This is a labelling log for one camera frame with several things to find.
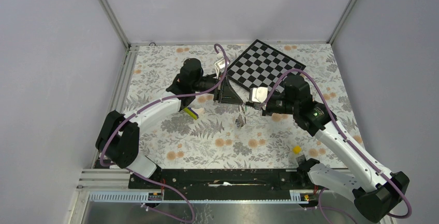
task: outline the metal corner post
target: metal corner post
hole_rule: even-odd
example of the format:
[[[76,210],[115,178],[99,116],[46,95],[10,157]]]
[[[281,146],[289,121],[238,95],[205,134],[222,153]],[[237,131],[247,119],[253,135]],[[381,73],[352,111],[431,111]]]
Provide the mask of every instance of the metal corner post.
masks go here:
[[[337,38],[337,35],[340,32],[340,29],[342,28],[343,24],[346,22],[346,19],[349,16],[350,12],[352,11],[352,8],[355,6],[355,3],[357,3],[357,0],[349,0],[349,3],[347,4],[346,8],[344,9],[343,14],[340,17],[337,25],[335,26],[334,31],[332,31],[332,34],[327,41],[328,44],[330,44],[330,45],[334,44],[334,41]]]
[[[111,25],[114,27],[114,30],[116,31],[117,35],[119,36],[122,44],[125,48],[129,48],[129,40],[126,37],[125,33],[123,32],[123,29],[121,25],[119,24],[116,15],[114,14],[113,10],[110,7],[110,4],[107,0],[99,0],[100,4],[102,5],[102,8],[105,11],[105,14],[107,15],[108,19],[111,22]]]

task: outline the tabletop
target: tabletop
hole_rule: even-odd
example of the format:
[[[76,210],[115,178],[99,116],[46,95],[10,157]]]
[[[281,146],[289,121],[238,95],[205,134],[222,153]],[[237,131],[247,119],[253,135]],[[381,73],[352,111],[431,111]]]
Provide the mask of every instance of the tabletop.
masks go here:
[[[224,46],[233,61],[247,44]],[[331,110],[346,130],[362,144],[360,132],[329,44],[276,44],[275,49],[306,65],[324,93]],[[159,98],[179,73],[187,58],[201,61],[204,73],[215,73],[217,60],[212,45],[143,46],[139,48],[124,112]],[[230,82],[244,101],[248,91]],[[311,86],[314,98],[318,97]],[[247,108],[246,124],[237,128],[238,106],[219,104],[209,94],[197,96],[192,108],[205,113],[194,120],[187,113],[168,116],[140,136],[139,152],[166,169],[248,169],[297,167],[292,149],[301,147],[307,158],[315,158],[331,168],[346,166],[317,139],[294,123],[291,115],[260,116]]]

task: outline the black and white checkered board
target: black and white checkered board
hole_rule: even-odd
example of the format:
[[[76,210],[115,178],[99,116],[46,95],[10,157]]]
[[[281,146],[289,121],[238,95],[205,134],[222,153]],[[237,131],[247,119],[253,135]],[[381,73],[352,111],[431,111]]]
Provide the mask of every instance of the black and white checkered board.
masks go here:
[[[250,91],[255,87],[267,87],[268,91],[279,77],[289,69],[303,70],[305,65],[256,40],[227,69],[229,79]],[[280,84],[276,90],[282,93]]]

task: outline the yellow sponge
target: yellow sponge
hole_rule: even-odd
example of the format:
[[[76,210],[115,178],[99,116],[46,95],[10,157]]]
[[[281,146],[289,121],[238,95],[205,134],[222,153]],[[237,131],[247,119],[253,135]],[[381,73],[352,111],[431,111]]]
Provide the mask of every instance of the yellow sponge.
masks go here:
[[[300,148],[300,146],[296,146],[292,149],[292,152],[295,153],[296,155],[299,154],[299,152],[302,151],[302,148]]]

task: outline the gray wall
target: gray wall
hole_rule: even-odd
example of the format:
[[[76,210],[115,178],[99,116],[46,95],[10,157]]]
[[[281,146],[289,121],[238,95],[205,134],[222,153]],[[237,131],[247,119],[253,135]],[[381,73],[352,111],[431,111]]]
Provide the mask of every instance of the gray wall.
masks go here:
[[[62,223],[123,53],[97,0],[0,0],[0,223]]]
[[[411,179],[413,216],[398,223],[439,219],[438,6],[359,0],[333,47],[366,148]]]
[[[131,42],[325,41],[349,0],[108,0]]]

